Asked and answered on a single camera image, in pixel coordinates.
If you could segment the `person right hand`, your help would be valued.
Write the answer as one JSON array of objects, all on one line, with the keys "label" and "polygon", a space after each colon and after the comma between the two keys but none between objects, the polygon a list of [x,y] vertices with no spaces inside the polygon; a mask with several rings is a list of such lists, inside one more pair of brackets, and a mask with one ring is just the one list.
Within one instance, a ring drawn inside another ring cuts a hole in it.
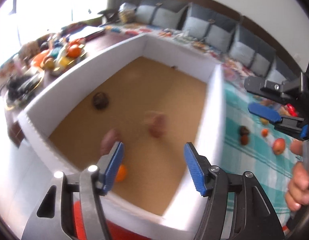
[{"label": "person right hand", "polygon": [[297,162],[292,169],[292,178],[287,186],[285,201],[292,212],[298,211],[302,205],[309,205],[309,171],[301,162]]}]

